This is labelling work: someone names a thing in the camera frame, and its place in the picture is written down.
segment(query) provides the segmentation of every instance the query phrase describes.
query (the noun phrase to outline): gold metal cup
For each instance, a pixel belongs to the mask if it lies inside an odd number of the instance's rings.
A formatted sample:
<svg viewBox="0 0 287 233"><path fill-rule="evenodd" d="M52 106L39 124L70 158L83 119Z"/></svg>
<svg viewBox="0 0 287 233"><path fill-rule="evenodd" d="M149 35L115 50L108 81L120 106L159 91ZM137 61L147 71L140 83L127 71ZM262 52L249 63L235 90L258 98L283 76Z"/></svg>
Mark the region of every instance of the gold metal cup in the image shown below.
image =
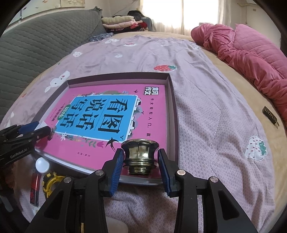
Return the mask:
<svg viewBox="0 0 287 233"><path fill-rule="evenodd" d="M154 153L159 147L156 141L147 139L131 139L121 144L125 151L124 167L129 175L150 175L154 165Z"/></svg>

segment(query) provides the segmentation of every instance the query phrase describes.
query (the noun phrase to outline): black bird illustration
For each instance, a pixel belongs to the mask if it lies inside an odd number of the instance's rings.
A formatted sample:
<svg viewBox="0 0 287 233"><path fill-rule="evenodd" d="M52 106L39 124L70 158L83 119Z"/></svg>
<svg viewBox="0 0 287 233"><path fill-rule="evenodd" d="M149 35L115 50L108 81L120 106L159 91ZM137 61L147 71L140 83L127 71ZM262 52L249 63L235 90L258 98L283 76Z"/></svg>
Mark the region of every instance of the black bird illustration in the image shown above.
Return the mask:
<svg viewBox="0 0 287 233"><path fill-rule="evenodd" d="M106 144L106 147L107 147L108 144L110 144L110 146L111 146L111 148L113 149L113 151L116 152L116 150L115 150L115 148L114 148L114 145L113 145L113 142L119 142L119 141L116 140L116 139L111 138L111 139L108 141L108 143Z"/></svg>

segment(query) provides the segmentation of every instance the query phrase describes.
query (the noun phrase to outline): red strawberry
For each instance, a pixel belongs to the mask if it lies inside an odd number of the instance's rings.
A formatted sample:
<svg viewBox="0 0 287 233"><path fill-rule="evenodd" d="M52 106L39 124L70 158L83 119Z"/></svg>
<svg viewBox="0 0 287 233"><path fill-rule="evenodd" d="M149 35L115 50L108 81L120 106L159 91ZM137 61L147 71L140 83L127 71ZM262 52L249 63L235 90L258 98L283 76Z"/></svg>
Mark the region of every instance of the red strawberry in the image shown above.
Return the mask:
<svg viewBox="0 0 287 233"><path fill-rule="evenodd" d="M166 71L173 71L176 70L177 67L175 65L158 65L154 67L154 70L166 72Z"/></svg>

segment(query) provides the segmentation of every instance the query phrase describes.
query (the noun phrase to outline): metal screw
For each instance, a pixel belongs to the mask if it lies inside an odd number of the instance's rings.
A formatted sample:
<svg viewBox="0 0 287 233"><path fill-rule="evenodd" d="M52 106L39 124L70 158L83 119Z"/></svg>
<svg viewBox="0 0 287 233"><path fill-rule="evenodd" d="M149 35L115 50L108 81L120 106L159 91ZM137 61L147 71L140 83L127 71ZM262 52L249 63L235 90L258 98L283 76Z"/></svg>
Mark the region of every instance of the metal screw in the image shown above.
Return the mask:
<svg viewBox="0 0 287 233"><path fill-rule="evenodd" d="M72 178L71 178L71 177L66 177L66 178L64 179L64 182L65 182L65 183L70 183L70 182L71 182L71 180L72 180Z"/></svg>
<svg viewBox="0 0 287 233"><path fill-rule="evenodd" d="M218 182L218 178L215 176L210 177L210 181L213 183L217 183Z"/></svg>
<svg viewBox="0 0 287 233"><path fill-rule="evenodd" d="M178 170L177 173L178 173L178 175L180 175L180 176L185 175L185 171L184 171L184 170Z"/></svg>
<svg viewBox="0 0 287 233"><path fill-rule="evenodd" d="M97 176L101 176L101 175L103 175L104 174L104 171L103 170L97 170L96 171L96 175Z"/></svg>

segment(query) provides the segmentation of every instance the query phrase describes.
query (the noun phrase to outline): black tag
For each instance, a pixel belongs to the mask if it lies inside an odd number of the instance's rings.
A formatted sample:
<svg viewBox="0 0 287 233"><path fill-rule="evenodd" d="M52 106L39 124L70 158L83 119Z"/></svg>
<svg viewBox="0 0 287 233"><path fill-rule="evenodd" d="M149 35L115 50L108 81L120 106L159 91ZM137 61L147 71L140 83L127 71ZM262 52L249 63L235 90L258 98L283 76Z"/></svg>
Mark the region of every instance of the black tag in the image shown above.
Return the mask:
<svg viewBox="0 0 287 233"><path fill-rule="evenodd" d="M263 108L262 112L265 116L268 117L268 119L272 122L272 124L278 128L279 124L277 122L277 118L266 106Z"/></svg>

